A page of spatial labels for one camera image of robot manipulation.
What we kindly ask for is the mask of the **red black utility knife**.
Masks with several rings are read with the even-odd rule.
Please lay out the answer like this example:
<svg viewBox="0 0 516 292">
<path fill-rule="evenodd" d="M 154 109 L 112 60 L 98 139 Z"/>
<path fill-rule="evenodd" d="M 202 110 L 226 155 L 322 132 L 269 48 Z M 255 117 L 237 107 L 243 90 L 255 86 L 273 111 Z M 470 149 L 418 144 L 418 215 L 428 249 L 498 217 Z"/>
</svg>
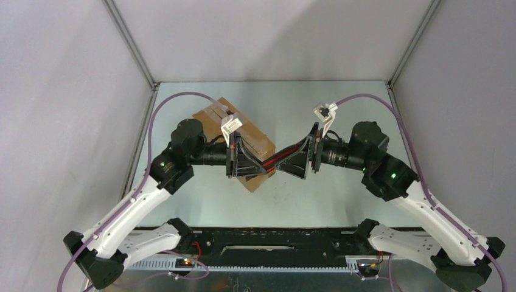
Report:
<svg viewBox="0 0 516 292">
<path fill-rule="evenodd" d="M 286 158 L 288 155 L 291 155 L 293 154 L 295 151 L 297 151 L 299 148 L 301 147 L 300 144 L 293 144 L 289 147 L 286 147 L 284 148 L 283 150 L 281 150 L 280 152 L 278 153 L 275 153 L 274 155 L 272 155 L 270 158 L 266 159 L 265 161 L 262 162 L 262 166 L 264 167 L 264 169 L 266 170 L 266 173 L 269 173 L 269 172 L 272 172 L 275 167 L 276 167 L 276 164 L 281 160 L 281 159 L 284 159 Z"/>
</svg>

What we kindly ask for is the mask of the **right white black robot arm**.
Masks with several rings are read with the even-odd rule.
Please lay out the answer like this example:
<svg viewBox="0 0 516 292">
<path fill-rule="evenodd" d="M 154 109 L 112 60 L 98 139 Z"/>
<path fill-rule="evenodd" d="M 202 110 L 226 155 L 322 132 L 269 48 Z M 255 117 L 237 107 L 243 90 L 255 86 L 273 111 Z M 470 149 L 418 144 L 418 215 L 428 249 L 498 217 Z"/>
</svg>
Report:
<svg viewBox="0 0 516 292">
<path fill-rule="evenodd" d="M 414 170 L 387 152 L 388 142 L 375 122 L 357 123 L 348 142 L 325 138 L 313 127 L 300 142 L 281 151 L 270 167 L 301 178 L 322 164 L 361 171 L 365 188 L 411 215 L 427 237 L 365 219 L 355 231 L 355 249 L 361 254 L 377 250 L 404 257 L 434 272 L 452 290 L 477 290 L 498 269 L 504 242 L 473 231 L 453 215 Z"/>
</svg>

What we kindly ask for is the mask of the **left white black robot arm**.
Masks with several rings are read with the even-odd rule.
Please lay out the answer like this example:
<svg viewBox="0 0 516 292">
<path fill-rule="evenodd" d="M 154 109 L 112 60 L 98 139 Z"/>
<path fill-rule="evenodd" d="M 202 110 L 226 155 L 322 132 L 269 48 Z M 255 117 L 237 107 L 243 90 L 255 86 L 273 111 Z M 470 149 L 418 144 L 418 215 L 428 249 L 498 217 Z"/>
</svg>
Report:
<svg viewBox="0 0 516 292">
<path fill-rule="evenodd" d="M 172 218 L 147 234 L 132 230 L 151 211 L 175 194 L 194 176 L 195 165 L 222 165 L 230 177 L 266 174 L 267 170 L 243 139 L 244 123 L 235 115 L 223 118 L 220 135 L 208 139 L 197 119 L 181 121 L 166 148 L 148 160 L 142 181 L 93 228 L 71 231 L 64 244 L 72 261 L 91 286 L 104 289 L 132 264 L 164 251 L 185 253 L 193 240 L 192 229 Z"/>
</svg>

